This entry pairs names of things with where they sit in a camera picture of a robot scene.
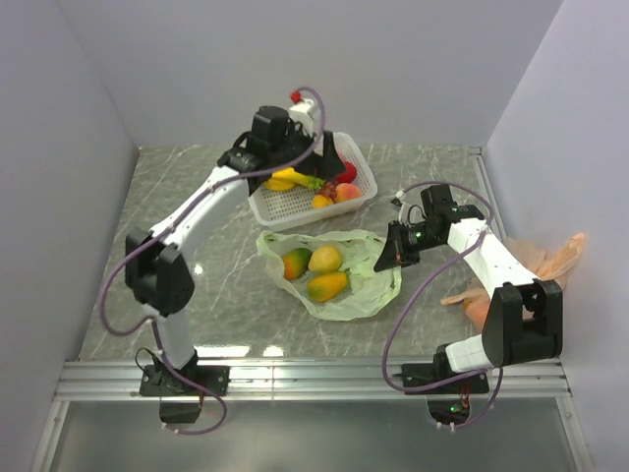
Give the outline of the light green plastic bag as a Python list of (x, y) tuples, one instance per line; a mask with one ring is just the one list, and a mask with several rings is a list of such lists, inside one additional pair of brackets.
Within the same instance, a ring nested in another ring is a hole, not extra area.
[[(314, 251), (326, 245), (340, 251), (343, 259), (340, 269), (348, 274), (349, 287), (332, 300), (319, 303), (307, 295), (307, 285), (315, 276), (305, 273), (294, 281), (285, 279), (281, 257), (294, 249)], [(257, 237), (257, 254), (265, 261), (266, 273), (273, 283), (299, 300), (310, 315), (333, 322), (373, 317), (400, 293), (400, 268), (373, 270), (383, 248), (383, 238), (362, 229), (318, 236), (264, 231)]]

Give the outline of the yellow banana bunch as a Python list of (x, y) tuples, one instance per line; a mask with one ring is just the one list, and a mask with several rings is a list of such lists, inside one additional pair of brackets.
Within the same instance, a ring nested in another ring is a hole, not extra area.
[(297, 172), (293, 167), (288, 167), (278, 172), (274, 172), (265, 182), (265, 187), (267, 190), (274, 192), (290, 191), (297, 186), (317, 191), (324, 183), (325, 181), (323, 179), (302, 174)]

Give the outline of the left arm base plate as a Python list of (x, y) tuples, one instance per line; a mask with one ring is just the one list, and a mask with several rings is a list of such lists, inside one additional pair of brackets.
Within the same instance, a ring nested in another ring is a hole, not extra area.
[(158, 399), (160, 420), (167, 425), (192, 425), (200, 417), (207, 394), (190, 383), (201, 385), (220, 397), (225, 396), (230, 368), (197, 365), (180, 375), (187, 375), (189, 381), (185, 383), (174, 377), (161, 362), (143, 368), (139, 397)]

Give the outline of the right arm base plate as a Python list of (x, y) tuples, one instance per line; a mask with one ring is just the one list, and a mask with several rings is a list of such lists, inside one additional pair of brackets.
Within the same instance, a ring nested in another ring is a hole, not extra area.
[[(447, 368), (441, 372), (432, 364), (410, 363), (401, 366), (399, 377), (404, 387), (425, 387), (454, 377)], [(471, 395), (489, 393), (485, 373), (423, 391), (429, 397), (430, 418), (437, 426), (450, 429), (462, 426), (471, 419)]]

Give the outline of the red apple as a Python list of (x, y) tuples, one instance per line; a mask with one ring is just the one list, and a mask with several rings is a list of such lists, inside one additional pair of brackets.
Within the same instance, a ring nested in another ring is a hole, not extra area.
[(335, 177), (338, 184), (351, 184), (357, 177), (357, 168), (349, 161), (344, 161), (345, 170)]

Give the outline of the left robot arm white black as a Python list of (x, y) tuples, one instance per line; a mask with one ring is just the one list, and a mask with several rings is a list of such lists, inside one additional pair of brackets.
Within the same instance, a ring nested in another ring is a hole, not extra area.
[(340, 169), (325, 111), (312, 99), (289, 109), (265, 105), (250, 130), (222, 153), (209, 177), (169, 216), (126, 238), (125, 283), (154, 319), (162, 381), (186, 395), (198, 383), (197, 351), (185, 312), (195, 290), (188, 261), (210, 232), (270, 175), (284, 167), (329, 177)]

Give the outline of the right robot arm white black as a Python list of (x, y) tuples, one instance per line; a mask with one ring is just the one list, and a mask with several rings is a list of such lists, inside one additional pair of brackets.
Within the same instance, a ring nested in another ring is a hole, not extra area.
[(494, 368), (556, 358), (563, 347), (563, 292), (554, 280), (543, 281), (521, 265), (490, 229), (493, 212), (460, 205), (452, 184), (418, 184), (420, 205), (406, 203), (398, 191), (398, 210), (387, 226), (376, 272), (417, 264), (424, 251), (447, 246), (465, 262), (490, 297), (480, 334), (437, 349), (429, 382), (418, 392), (438, 388), (454, 392), (467, 378)]

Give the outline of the white plastic basket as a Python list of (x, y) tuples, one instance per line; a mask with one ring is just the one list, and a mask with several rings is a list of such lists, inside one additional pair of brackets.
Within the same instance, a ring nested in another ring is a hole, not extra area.
[(357, 185), (362, 195), (348, 202), (314, 209), (312, 199), (315, 192), (303, 186), (286, 192), (274, 192), (264, 186), (248, 198), (257, 222), (271, 231), (282, 231), (308, 223), (327, 219), (359, 209), (377, 194), (377, 184), (367, 159), (354, 139), (342, 132), (334, 133), (334, 142), (340, 154), (357, 168)]

